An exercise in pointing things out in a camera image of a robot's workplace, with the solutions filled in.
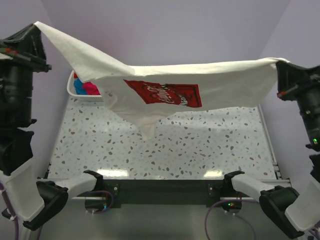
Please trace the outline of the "white t shirt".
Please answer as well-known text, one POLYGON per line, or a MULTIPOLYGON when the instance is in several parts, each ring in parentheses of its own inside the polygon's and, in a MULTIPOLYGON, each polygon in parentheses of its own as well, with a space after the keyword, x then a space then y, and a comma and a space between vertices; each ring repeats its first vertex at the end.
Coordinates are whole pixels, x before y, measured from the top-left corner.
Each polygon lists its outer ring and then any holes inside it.
POLYGON ((147 140, 155 123, 177 112, 253 108, 277 81, 280 58, 202 64, 132 66, 42 22, 36 27, 83 83, 97 86, 105 106, 136 125, 147 140))

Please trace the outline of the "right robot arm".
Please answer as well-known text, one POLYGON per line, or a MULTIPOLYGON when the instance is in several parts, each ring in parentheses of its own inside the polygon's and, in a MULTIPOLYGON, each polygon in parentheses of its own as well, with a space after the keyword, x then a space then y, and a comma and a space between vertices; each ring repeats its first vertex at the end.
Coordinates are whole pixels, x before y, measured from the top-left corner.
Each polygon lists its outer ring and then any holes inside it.
POLYGON ((308 182, 303 190, 272 186, 243 171, 227 173, 221 189, 230 197, 237 193, 258 202, 262 212, 291 240, 320 227, 320 68, 289 62, 276 63, 277 97, 296 102, 308 137, 306 148, 313 150, 308 182))

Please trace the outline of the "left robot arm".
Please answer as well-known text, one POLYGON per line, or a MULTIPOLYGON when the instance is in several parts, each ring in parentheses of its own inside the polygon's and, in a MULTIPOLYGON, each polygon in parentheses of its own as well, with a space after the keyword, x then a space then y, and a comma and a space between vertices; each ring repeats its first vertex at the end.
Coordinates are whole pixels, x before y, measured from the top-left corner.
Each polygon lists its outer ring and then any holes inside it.
POLYGON ((3 215, 20 219, 35 231, 57 215, 67 201, 82 193, 99 196, 103 177, 86 170, 73 179, 38 180, 33 174, 28 127, 32 118, 33 74, 48 72, 41 31, 30 24, 0 42, 0 181, 9 203, 3 215))

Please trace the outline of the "white plastic laundry basket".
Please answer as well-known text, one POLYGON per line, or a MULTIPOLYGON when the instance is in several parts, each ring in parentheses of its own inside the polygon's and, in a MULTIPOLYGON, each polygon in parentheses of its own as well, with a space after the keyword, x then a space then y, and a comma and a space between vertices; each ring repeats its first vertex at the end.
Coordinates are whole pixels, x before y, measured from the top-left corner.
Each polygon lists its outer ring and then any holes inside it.
POLYGON ((72 70, 67 81, 66 90, 68 94, 75 99, 78 99, 79 101, 84 102, 102 102, 103 98, 101 95, 83 95, 83 94, 77 94, 76 89, 74 86, 75 78, 74 78, 75 71, 72 70))

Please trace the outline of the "blue t shirt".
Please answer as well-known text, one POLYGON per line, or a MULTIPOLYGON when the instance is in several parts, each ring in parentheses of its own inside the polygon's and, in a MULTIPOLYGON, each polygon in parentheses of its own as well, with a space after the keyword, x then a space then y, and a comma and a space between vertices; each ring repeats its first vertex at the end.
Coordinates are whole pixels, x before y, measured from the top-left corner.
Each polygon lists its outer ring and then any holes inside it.
POLYGON ((85 88, 83 87, 84 84, 81 82, 81 80, 78 78, 78 76, 75 72, 73 73, 73 78, 74 78, 73 86, 74 86, 76 94, 77 95, 87 95, 87 92, 86 92, 85 88))

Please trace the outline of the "magenta t shirt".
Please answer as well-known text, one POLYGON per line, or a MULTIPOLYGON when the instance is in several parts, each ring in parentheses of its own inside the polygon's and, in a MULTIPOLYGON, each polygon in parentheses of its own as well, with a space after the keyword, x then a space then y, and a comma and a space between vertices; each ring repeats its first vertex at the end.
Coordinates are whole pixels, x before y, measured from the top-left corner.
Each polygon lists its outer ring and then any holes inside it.
POLYGON ((82 88, 84 89, 86 95, 90 96, 99 96, 100 92, 96 85, 94 85, 92 82, 85 82, 82 85, 82 88))

